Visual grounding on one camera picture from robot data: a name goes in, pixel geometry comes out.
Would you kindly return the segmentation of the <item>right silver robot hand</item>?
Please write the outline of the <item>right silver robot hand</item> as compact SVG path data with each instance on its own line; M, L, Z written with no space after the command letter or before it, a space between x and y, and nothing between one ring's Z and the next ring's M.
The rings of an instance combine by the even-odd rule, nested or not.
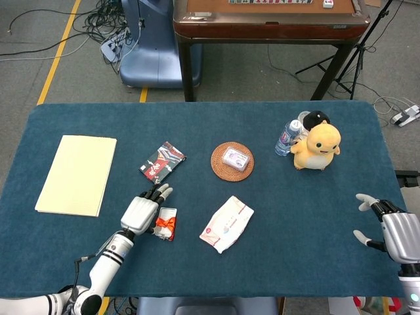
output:
M375 241L361 231L354 230L356 239L366 247L386 252L399 264L417 264L419 262L419 219L391 201L376 199L367 194L356 194L361 201L358 209L372 210L377 216L383 233L382 241Z

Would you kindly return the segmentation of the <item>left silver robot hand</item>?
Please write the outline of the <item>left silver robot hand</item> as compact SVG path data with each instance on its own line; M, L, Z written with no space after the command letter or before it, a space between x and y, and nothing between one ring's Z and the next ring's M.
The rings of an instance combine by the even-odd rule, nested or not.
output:
M151 227L161 204L170 196L173 188L169 184L154 184L149 190L133 198L121 218L121 227L136 236L143 233L155 234Z

